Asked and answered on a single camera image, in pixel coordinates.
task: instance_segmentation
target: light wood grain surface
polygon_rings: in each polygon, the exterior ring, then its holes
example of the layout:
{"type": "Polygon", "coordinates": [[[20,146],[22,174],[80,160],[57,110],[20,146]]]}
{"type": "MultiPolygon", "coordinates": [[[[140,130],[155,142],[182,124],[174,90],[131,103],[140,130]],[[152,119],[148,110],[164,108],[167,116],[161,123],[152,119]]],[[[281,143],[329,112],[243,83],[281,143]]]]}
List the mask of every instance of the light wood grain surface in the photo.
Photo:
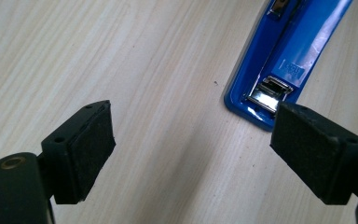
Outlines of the light wood grain surface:
{"type": "MultiPolygon", "coordinates": [[[[57,223],[355,223],[356,197],[324,205],[223,104],[265,3],[0,1],[0,158],[110,100],[117,147],[57,223]]],[[[358,0],[298,102],[358,133],[358,0]]]]}

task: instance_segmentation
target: screw hole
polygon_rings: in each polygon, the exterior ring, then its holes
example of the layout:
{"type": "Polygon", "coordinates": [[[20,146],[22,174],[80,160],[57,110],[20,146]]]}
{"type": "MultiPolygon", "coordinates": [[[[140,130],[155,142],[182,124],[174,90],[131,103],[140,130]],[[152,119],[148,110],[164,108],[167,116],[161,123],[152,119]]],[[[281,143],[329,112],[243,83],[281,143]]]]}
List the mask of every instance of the screw hole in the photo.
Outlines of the screw hole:
{"type": "Polygon", "coordinates": [[[20,166],[22,163],[24,163],[26,159],[24,157],[13,157],[10,158],[1,164],[1,169],[3,170],[11,170],[18,166],[20,166]]]}
{"type": "Polygon", "coordinates": [[[54,142],[56,142],[56,143],[61,143],[61,142],[63,142],[63,141],[65,141],[65,138],[63,138],[63,137],[56,137],[56,138],[54,139],[54,142]]]}

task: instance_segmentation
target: clamp jaw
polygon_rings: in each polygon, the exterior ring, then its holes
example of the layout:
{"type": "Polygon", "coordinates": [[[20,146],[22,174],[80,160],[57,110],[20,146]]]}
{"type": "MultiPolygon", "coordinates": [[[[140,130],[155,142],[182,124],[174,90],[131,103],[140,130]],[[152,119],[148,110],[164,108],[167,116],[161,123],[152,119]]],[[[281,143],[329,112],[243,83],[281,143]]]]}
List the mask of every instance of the clamp jaw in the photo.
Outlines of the clamp jaw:
{"type": "Polygon", "coordinates": [[[281,102],[270,146],[325,204],[358,197],[356,134],[305,106],[281,102]]]}
{"type": "Polygon", "coordinates": [[[55,223],[57,204],[84,201],[115,147],[109,101],[86,105],[42,141],[0,160],[0,224],[55,223]]]}

